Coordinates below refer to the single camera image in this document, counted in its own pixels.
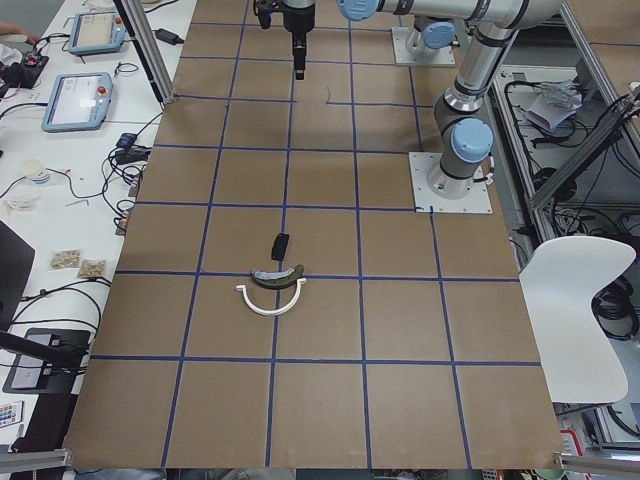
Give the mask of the black power adapter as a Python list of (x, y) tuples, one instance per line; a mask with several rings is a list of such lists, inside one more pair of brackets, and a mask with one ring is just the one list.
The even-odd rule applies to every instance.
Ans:
[(154, 34), (158, 40), (164, 43), (167, 43), (169, 45), (179, 45), (184, 43), (184, 39), (182, 37), (164, 28), (159, 28), (155, 30)]

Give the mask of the far blue teach pendant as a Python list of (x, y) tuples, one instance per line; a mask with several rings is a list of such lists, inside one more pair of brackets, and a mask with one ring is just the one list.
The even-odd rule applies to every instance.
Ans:
[(68, 43), (72, 55), (114, 53), (124, 43), (125, 27), (116, 12), (78, 13)]

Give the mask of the blue teach pendant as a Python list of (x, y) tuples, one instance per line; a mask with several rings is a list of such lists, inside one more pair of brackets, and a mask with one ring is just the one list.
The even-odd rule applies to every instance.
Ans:
[(48, 133), (97, 130), (105, 120), (112, 95), (106, 72), (58, 75), (42, 120)]
[(116, 12), (78, 13), (68, 43), (72, 55), (114, 53), (124, 43), (125, 27)]

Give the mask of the blue usb hub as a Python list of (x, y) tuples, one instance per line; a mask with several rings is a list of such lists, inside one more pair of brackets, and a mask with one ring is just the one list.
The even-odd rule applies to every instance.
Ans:
[(137, 141), (138, 135), (135, 133), (122, 133), (116, 142), (118, 149), (130, 149)]

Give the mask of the black rectangular brake pad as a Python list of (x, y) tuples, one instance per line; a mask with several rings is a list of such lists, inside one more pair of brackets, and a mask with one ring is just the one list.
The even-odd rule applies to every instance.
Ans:
[(286, 251), (289, 243), (290, 236), (287, 233), (278, 233), (274, 239), (271, 249), (271, 259), (274, 261), (283, 261), (286, 256)]

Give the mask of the near blue teach pendant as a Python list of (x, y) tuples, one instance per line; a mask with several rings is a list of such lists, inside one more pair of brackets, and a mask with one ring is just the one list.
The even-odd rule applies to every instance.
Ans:
[(97, 130), (105, 120), (112, 95), (106, 72), (58, 75), (42, 120), (48, 133)]

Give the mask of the grey curved brake shoe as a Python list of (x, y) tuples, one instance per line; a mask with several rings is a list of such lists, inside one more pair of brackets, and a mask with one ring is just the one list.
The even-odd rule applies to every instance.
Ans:
[(296, 284), (304, 275), (304, 266), (298, 264), (284, 271), (266, 272), (259, 269), (250, 271), (251, 280), (261, 288), (268, 290), (282, 290)]

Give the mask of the bag of small parts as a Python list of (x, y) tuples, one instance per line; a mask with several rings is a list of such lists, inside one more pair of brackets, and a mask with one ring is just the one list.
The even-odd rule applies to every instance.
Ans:
[(51, 270), (75, 269), (80, 266), (81, 259), (80, 249), (54, 250), (50, 255), (49, 267)]
[(92, 260), (83, 259), (79, 264), (77, 272), (78, 278), (98, 278), (103, 277), (107, 270), (108, 262), (103, 259)]

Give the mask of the white plastic chair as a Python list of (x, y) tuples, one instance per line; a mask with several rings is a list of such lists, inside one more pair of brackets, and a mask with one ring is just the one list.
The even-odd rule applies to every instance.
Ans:
[(548, 240), (520, 272), (542, 368), (556, 403), (623, 399), (628, 380), (591, 302), (635, 259), (632, 247), (602, 237)]

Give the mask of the colourful remote control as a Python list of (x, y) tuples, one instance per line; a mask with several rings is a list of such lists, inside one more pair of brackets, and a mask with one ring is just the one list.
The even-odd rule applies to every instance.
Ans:
[(20, 424), (23, 419), (24, 401), (17, 400), (0, 406), (0, 427)]

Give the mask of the silver aluminium frame post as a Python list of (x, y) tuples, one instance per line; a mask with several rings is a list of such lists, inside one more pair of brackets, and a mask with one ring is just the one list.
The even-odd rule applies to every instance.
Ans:
[(147, 80), (161, 105), (174, 101), (175, 90), (142, 4), (138, 0), (114, 0), (132, 40)]

